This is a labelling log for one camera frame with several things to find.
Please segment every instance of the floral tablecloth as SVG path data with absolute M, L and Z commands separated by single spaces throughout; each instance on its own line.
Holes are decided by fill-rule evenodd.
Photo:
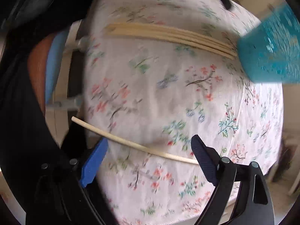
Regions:
M 109 37 L 112 22 L 168 25 L 235 45 L 259 20 L 219 0 L 98 0 L 86 57 L 85 119 L 124 139 L 195 158 L 191 137 L 233 162 L 276 161 L 281 84 L 254 84 L 237 59 L 164 41 Z M 109 141 L 97 180 L 120 224 L 172 224 L 199 216 L 214 189 L 200 167 Z M 235 184 L 230 200 L 237 195 Z

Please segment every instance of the chopstick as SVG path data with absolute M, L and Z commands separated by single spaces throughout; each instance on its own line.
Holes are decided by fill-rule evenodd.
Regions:
M 191 42 L 188 40 L 179 39 L 179 38 L 176 38 L 173 36 L 168 36 L 168 34 L 156 32 L 156 31 L 142 31 L 142 30 L 135 30 L 135 29 L 116 28 L 116 29 L 113 29 L 112 31 L 109 31 L 108 34 L 109 35 L 134 36 L 134 37 L 143 37 L 143 38 L 153 38 L 153 39 L 157 39 L 157 40 L 165 40 L 165 41 L 169 41 L 169 42 L 173 42 L 173 43 L 184 44 L 184 45 L 193 46 L 193 47 L 196 47 L 199 49 L 204 49 L 206 51 L 213 52 L 213 53 L 219 54 L 221 56 L 224 56 L 224 57 L 227 57 L 230 59 L 234 59 L 232 55 L 230 55 L 226 52 L 220 51 L 218 49 L 214 49 L 212 47 L 204 46 L 204 45 L 201 45 L 201 44 L 198 44 L 195 42 Z
M 208 41 L 211 41 L 217 45 L 221 45 L 223 47 L 229 48 L 229 49 L 234 49 L 233 46 L 226 44 L 222 41 L 219 41 L 217 39 L 211 38 L 209 36 L 205 36 L 193 31 L 188 31 L 188 30 L 183 30 L 183 29 L 178 29 L 175 27 L 169 27 L 169 26 L 164 26 L 164 25 L 154 25 L 154 24 L 143 24 L 143 23 L 112 23 L 107 26 L 107 28 L 142 28 L 142 29 L 148 29 L 151 31 L 163 31 L 163 32 L 170 32 L 170 33 L 175 33 L 175 34 L 181 34 L 181 35 L 189 35 L 190 37 L 194 38 L 202 38 Z
M 125 146 L 128 146 L 128 147 L 131 147 L 131 148 L 134 148 L 136 150 L 139 150 L 139 151 L 142 151 L 142 152 L 146 152 L 146 153 L 150 153 L 150 154 L 153 154 L 153 155 L 156 155 L 156 156 L 159 156 L 159 157 L 163 157 L 163 158 L 167 158 L 167 159 L 172 159 L 172 160 L 175 160 L 175 161 L 180 161 L 180 162 L 186 162 L 186 163 L 190 163 L 190 164 L 196 164 L 196 165 L 199 165 L 198 161 L 197 160 L 194 160 L 194 159 L 189 159 L 189 158 L 186 158 L 186 157 L 180 157 L 180 156 L 176 156 L 176 155 L 172 155 L 172 154 L 169 154 L 169 153 L 165 153 L 165 152 L 162 152 L 162 151 L 158 151 L 158 150 L 155 150 L 155 149 L 151 149 L 151 148 L 148 148 L 148 147 L 145 147 L 145 146 L 142 146 L 142 145 L 139 145 L 139 144 L 136 144 L 134 142 L 131 142 L 131 141 L 128 141 L 128 140 L 125 140 L 123 138 L 120 138 L 118 136 L 115 136 L 113 134 L 110 134 L 108 132 L 105 132 L 103 130 L 100 130 L 99 128 L 96 128 L 94 127 L 93 125 L 90 125 L 76 117 L 72 117 L 72 121 L 77 123 L 78 125 L 96 133 L 96 134 L 100 134 L 102 135 L 103 137 L 105 138 L 108 138 L 112 141 L 115 141 L 115 142 L 118 142 L 120 144 L 123 144 Z

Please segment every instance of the teal container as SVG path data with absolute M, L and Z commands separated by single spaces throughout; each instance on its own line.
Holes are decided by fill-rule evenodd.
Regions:
M 238 56 L 255 83 L 300 83 L 300 24 L 289 5 L 238 40 Z

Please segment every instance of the blue cup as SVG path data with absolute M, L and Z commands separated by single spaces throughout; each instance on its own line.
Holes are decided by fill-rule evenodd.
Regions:
M 300 83 L 300 24 L 289 5 L 238 40 L 238 56 L 255 83 Z

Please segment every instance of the bundle of wooden sticks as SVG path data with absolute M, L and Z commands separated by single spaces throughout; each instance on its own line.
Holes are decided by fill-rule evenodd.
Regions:
M 207 50 L 230 59 L 237 56 L 231 45 L 202 34 L 174 27 L 143 23 L 113 23 L 108 25 L 106 29 L 109 35 L 165 40 Z

